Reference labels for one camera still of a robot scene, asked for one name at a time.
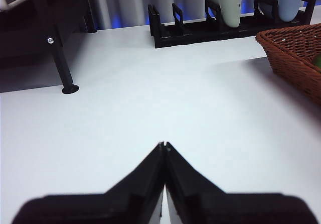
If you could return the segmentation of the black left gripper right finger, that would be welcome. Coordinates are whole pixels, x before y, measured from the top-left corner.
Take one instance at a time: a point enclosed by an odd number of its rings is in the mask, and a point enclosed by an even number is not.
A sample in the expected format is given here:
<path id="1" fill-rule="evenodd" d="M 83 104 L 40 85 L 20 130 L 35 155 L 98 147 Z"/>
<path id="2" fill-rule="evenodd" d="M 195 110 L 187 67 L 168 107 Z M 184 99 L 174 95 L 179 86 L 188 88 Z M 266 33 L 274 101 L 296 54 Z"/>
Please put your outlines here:
<path id="1" fill-rule="evenodd" d="M 300 198 L 281 193 L 226 193 L 164 146 L 172 223 L 317 223 Z"/>

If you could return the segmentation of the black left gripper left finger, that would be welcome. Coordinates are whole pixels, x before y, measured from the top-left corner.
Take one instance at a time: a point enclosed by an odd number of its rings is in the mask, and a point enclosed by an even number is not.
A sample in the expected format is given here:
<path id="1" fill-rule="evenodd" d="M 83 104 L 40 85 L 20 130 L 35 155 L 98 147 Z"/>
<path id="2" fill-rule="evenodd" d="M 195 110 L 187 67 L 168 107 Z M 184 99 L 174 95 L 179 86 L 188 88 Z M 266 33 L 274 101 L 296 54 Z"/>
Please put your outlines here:
<path id="1" fill-rule="evenodd" d="M 164 190 L 161 142 L 110 190 L 100 194 L 48 195 L 27 201 L 13 223 L 159 223 Z"/>

